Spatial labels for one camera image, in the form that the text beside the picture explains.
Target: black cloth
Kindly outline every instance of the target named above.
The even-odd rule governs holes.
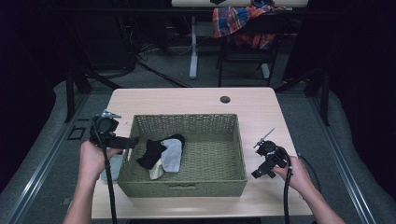
[[[145,154],[136,161],[144,168],[151,170],[155,163],[161,158],[161,154],[166,150],[166,147],[161,144],[161,141],[166,139],[178,139],[181,142],[182,148],[186,142],[184,136],[181,134],[174,134],[158,141],[148,139]]]

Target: table leg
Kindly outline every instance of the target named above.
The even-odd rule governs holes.
[[[262,77],[264,79],[270,76],[270,69],[268,68],[268,63],[262,63]]]
[[[195,17],[191,18],[191,49],[190,79],[196,79],[198,67],[198,49]]]

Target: desk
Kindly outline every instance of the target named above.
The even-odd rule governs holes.
[[[219,98],[229,96],[231,102]],[[267,140],[296,155],[274,91],[270,88],[119,89],[113,92],[109,111],[121,114],[117,136],[128,137],[134,115],[237,114],[247,170],[241,197],[128,198],[114,184],[118,218],[193,218],[283,216],[284,181],[251,173],[264,158],[253,147],[272,128]],[[294,189],[289,190],[291,216],[312,215]],[[99,179],[93,195],[92,218],[111,218],[106,183]]]
[[[276,0],[276,5],[279,7],[305,7],[308,0]],[[218,5],[211,3],[209,0],[172,0],[172,7],[247,7],[250,5],[250,0],[227,0]],[[190,79],[197,78],[198,68],[198,49],[196,48],[196,27],[197,23],[195,17],[191,18],[191,64],[190,64]],[[267,65],[262,66],[262,73],[268,76],[269,71]]]

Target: tabletop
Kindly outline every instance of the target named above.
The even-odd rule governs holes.
[[[224,104],[220,98],[230,99]],[[266,138],[296,155],[286,122],[271,88],[169,88],[119,89],[107,110],[120,114],[117,136],[129,137],[134,115],[236,114],[247,171],[247,184],[240,197],[128,198],[114,184],[118,218],[199,218],[283,216],[284,181],[251,173],[264,162],[253,148]],[[312,215],[299,193],[289,189],[291,216]],[[106,182],[99,179],[93,195],[92,218],[111,218]]]

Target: chair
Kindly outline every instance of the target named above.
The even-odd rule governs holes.
[[[243,77],[224,77],[223,63],[257,63],[261,68],[263,63],[269,63],[270,74],[267,80],[267,86],[270,86],[272,74],[275,67],[276,55],[280,40],[289,29],[289,20],[275,13],[266,13],[257,18],[251,19],[247,24],[235,33],[224,36],[218,57],[219,69],[219,87],[221,87],[222,79],[240,79]],[[273,40],[269,49],[253,49],[251,46],[236,46],[230,44],[228,38],[232,38],[236,34],[278,34]]]

